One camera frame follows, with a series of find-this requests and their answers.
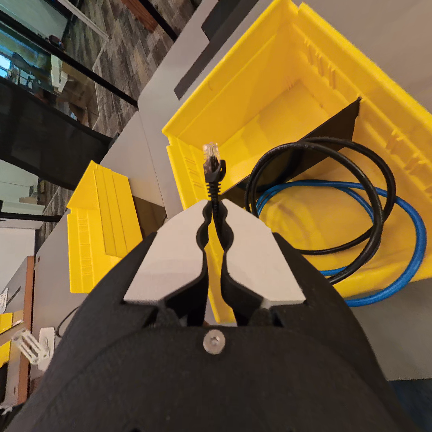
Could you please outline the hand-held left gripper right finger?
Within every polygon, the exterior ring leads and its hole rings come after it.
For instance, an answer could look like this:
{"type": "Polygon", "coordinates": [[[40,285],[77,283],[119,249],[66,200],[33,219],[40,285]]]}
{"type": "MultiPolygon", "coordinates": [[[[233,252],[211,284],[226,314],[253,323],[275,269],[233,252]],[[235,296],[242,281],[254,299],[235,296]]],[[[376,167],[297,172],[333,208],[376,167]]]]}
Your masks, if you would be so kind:
{"type": "Polygon", "coordinates": [[[271,229],[228,199],[219,202],[219,241],[221,294],[235,314],[305,302],[271,229]]]}

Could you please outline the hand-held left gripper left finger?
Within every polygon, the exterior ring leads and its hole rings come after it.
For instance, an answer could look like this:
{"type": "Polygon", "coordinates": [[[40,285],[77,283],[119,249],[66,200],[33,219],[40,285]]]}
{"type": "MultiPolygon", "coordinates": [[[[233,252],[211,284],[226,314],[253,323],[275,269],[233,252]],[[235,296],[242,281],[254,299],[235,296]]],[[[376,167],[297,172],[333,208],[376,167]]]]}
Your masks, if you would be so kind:
{"type": "Polygon", "coordinates": [[[124,301],[156,305],[207,275],[209,201],[178,213],[156,232],[124,301]]]}

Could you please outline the large yellow storage bin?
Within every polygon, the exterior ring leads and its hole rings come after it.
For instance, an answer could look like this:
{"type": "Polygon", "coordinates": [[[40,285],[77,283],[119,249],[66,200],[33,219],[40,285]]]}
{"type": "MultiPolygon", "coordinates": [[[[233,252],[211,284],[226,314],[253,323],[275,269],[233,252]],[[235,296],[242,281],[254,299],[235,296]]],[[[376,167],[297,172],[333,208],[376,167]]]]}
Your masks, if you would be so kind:
{"type": "MultiPolygon", "coordinates": [[[[226,160],[225,193],[269,150],[302,139],[358,98],[352,139],[386,161],[397,196],[423,219],[427,246],[411,280],[431,278],[431,113],[304,3],[271,3],[163,128],[183,209],[208,197],[204,144],[217,143],[226,160]]],[[[344,244],[371,226],[359,203],[330,187],[287,188],[260,219],[308,250],[344,244]]],[[[343,297],[386,288],[415,242],[411,218],[396,205],[375,257],[335,288],[343,297]]]]}

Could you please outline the small yellow storage bin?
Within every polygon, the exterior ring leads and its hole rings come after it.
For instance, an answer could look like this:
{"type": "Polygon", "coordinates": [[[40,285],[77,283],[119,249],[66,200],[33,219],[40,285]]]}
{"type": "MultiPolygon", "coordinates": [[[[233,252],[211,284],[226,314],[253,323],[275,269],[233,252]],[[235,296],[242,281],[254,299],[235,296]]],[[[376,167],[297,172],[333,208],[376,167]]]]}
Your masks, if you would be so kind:
{"type": "Polygon", "coordinates": [[[88,294],[143,240],[129,180],[91,161],[67,208],[70,292],[88,294]]]}

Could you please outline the black bin divider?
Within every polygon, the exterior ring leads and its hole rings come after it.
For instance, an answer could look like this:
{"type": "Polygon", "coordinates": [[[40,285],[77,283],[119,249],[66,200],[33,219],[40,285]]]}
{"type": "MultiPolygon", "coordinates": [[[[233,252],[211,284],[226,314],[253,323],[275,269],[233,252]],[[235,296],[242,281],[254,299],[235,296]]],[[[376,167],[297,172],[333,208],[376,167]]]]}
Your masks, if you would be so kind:
{"type": "MultiPolygon", "coordinates": [[[[304,139],[327,137],[332,139],[352,140],[356,118],[359,115],[361,98],[358,98],[342,111],[332,116],[329,120],[307,134],[304,139]]],[[[276,156],[264,169],[258,179],[257,196],[270,187],[285,183],[307,171],[326,159],[326,155],[304,150],[288,150],[276,156]]],[[[230,188],[221,195],[221,199],[229,199],[237,205],[244,207],[244,195],[249,177],[230,188]]]]}

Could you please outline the wooden edged grey cabinet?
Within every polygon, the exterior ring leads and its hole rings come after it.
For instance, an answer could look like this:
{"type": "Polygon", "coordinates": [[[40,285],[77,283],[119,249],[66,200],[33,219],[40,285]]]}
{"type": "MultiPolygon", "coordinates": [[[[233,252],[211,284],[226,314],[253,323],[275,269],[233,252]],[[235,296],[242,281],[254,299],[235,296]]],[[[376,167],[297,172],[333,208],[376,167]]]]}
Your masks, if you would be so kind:
{"type": "Polygon", "coordinates": [[[37,359],[31,348],[35,258],[28,256],[1,291],[1,344],[9,344],[1,356],[1,408],[24,403],[29,396],[30,369],[37,359]]]}

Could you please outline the white ribbed plastic part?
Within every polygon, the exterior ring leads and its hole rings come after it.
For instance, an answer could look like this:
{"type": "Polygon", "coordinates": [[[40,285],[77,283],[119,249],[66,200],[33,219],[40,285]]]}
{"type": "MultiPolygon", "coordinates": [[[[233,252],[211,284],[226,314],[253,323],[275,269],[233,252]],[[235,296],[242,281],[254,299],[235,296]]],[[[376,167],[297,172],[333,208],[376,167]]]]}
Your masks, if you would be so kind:
{"type": "Polygon", "coordinates": [[[38,365],[47,355],[40,343],[27,329],[17,331],[11,340],[32,365],[38,365]]]}

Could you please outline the black framed glass partition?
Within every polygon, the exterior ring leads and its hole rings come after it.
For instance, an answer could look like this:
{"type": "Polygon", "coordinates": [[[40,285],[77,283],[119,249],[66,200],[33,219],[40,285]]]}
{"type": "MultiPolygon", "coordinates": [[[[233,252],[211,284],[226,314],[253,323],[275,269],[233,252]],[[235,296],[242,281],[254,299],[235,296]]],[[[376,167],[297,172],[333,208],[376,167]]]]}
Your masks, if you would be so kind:
{"type": "MultiPolygon", "coordinates": [[[[80,64],[1,8],[1,30],[9,29],[46,57],[58,59],[120,99],[137,101],[80,64]]],[[[27,87],[1,77],[1,160],[68,190],[74,190],[91,161],[100,163],[116,138],[59,111],[27,87]]]]}

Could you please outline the dark blue cloth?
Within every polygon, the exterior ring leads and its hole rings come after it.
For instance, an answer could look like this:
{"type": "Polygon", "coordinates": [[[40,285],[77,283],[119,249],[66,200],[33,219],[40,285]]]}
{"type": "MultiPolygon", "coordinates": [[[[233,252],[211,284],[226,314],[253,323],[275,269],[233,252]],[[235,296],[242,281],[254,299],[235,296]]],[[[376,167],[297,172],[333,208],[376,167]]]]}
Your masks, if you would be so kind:
{"type": "Polygon", "coordinates": [[[399,402],[423,431],[432,431],[432,380],[389,381],[399,402]]]}

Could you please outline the white plastic bracket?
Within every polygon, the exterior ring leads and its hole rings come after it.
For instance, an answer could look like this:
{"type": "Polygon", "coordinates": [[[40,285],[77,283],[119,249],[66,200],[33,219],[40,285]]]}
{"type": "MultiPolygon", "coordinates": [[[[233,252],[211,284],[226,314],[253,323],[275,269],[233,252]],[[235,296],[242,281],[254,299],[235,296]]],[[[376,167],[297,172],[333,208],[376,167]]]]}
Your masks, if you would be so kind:
{"type": "Polygon", "coordinates": [[[39,332],[39,343],[42,348],[46,351],[46,356],[37,365],[38,370],[45,372],[49,367],[51,359],[54,354],[55,348],[55,328],[54,327],[43,327],[39,332]]]}

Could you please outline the white metal frame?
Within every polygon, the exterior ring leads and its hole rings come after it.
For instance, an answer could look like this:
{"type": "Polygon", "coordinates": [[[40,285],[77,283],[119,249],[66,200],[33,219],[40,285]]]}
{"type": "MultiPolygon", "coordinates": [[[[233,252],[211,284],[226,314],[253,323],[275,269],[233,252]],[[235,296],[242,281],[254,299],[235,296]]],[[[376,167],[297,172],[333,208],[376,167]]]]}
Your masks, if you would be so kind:
{"type": "Polygon", "coordinates": [[[56,1],[67,16],[62,42],[66,53],[92,72],[99,72],[100,59],[110,41],[106,31],[88,13],[82,11],[86,1],[56,1]]]}

